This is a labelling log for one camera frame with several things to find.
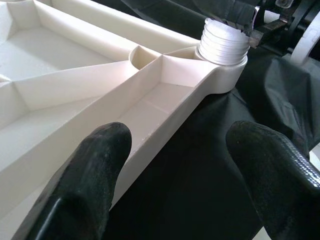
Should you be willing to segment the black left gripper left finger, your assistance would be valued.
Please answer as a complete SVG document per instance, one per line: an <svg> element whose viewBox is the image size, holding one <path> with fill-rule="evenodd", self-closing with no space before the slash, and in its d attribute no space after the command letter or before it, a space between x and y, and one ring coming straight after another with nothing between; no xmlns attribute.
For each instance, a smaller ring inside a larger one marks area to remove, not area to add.
<svg viewBox="0 0 320 240"><path fill-rule="evenodd" d="M124 123L96 128L55 172L13 238L101 239L116 182L131 147L131 131Z"/></svg>

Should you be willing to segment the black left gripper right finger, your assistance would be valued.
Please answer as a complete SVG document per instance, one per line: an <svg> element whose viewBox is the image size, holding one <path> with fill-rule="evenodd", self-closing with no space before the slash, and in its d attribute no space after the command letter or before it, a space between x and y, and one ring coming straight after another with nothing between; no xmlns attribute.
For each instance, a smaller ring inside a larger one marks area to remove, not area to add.
<svg viewBox="0 0 320 240"><path fill-rule="evenodd" d="M284 134L234 122L227 149L272 240L320 238L320 172Z"/></svg>

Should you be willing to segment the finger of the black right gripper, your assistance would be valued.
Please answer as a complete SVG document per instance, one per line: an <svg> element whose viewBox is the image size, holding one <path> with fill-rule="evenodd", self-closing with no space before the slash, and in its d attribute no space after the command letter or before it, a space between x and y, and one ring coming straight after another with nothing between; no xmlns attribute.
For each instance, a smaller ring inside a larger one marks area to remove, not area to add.
<svg viewBox="0 0 320 240"><path fill-rule="evenodd" d="M259 44L259 40L253 36L254 22L259 9L259 0L232 0L225 17L228 26L240 30L248 37L248 44L252 48Z"/></svg>

